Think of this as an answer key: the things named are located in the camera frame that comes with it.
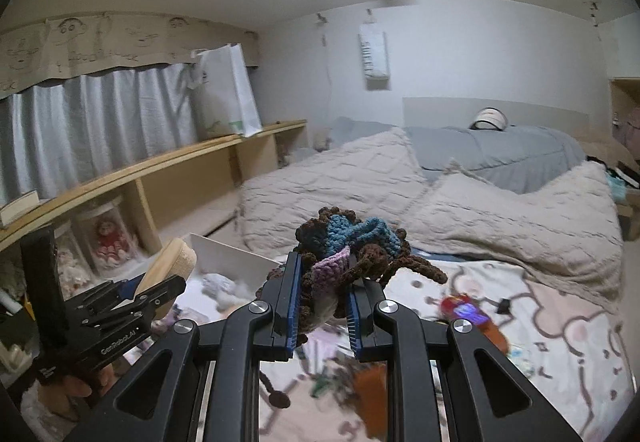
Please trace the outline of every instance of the white headboard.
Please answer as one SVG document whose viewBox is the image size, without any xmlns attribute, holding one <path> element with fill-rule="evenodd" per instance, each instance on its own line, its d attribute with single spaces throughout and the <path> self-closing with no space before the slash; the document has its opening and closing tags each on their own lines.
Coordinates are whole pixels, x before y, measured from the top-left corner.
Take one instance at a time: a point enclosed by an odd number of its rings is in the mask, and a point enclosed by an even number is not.
<svg viewBox="0 0 640 442">
<path fill-rule="evenodd" d="M 485 107 L 498 108 L 507 116 L 509 124 L 544 126 L 569 134 L 589 128 L 589 115 L 586 113 L 526 102 L 458 97 L 402 99 L 405 126 L 467 128 Z"/>
</svg>

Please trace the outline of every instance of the book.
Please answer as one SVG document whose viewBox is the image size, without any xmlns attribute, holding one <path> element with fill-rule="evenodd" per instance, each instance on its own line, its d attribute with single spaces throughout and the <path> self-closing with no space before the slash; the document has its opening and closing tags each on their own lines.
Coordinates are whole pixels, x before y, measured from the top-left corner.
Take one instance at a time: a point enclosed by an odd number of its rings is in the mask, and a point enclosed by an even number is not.
<svg viewBox="0 0 640 442">
<path fill-rule="evenodd" d="M 28 213 L 40 205 L 40 199 L 36 190 L 29 191 L 21 197 L 12 200 L 7 205 L 0 207 L 0 227 L 6 229 L 16 219 Z"/>
</svg>

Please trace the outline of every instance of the pillow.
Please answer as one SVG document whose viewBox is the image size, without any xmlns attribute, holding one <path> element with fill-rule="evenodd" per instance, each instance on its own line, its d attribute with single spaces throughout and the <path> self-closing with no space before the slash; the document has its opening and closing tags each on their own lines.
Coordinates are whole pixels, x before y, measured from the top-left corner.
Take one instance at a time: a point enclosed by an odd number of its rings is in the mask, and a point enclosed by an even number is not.
<svg viewBox="0 0 640 442">
<path fill-rule="evenodd" d="M 393 128 L 246 181 L 240 230 L 249 250 L 274 258 L 297 245 L 296 229 L 322 207 L 399 226 L 426 190 L 408 137 Z"/>
<path fill-rule="evenodd" d="M 453 165 L 404 223 L 429 252 L 498 259 L 615 313 L 623 242 L 604 167 L 584 162 L 517 195 Z"/>
</svg>

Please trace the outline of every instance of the cushion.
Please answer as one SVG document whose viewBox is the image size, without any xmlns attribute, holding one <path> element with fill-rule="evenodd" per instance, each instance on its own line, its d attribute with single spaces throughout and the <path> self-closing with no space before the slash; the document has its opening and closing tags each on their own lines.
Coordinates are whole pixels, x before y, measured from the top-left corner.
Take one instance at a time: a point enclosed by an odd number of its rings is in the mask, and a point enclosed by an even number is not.
<svg viewBox="0 0 640 442">
<path fill-rule="evenodd" d="M 249 250 L 274 258 L 297 245 L 296 229 L 322 207 L 399 226 L 426 190 L 409 139 L 393 128 L 246 181 L 240 230 Z"/>
<path fill-rule="evenodd" d="M 544 127 L 510 126 L 505 131 L 407 127 L 427 180 L 435 181 L 455 159 L 462 167 L 514 193 L 532 193 L 584 161 L 569 135 Z"/>
<path fill-rule="evenodd" d="M 526 195 L 453 165 L 417 200 L 404 226 L 414 247 L 508 261 L 543 284 L 616 311 L 623 242 L 596 162 Z"/>
</svg>

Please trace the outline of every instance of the red doll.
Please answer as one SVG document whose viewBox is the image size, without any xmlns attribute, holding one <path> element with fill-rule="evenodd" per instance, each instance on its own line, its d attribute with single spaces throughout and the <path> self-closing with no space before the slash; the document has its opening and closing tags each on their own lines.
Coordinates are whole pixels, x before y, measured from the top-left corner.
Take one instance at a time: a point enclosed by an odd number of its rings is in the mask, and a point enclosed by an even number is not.
<svg viewBox="0 0 640 442">
<path fill-rule="evenodd" d="M 110 219 L 101 219 L 95 226 L 100 245 L 95 253 L 105 266 L 117 267 L 131 259 L 130 247 L 122 229 Z"/>
</svg>

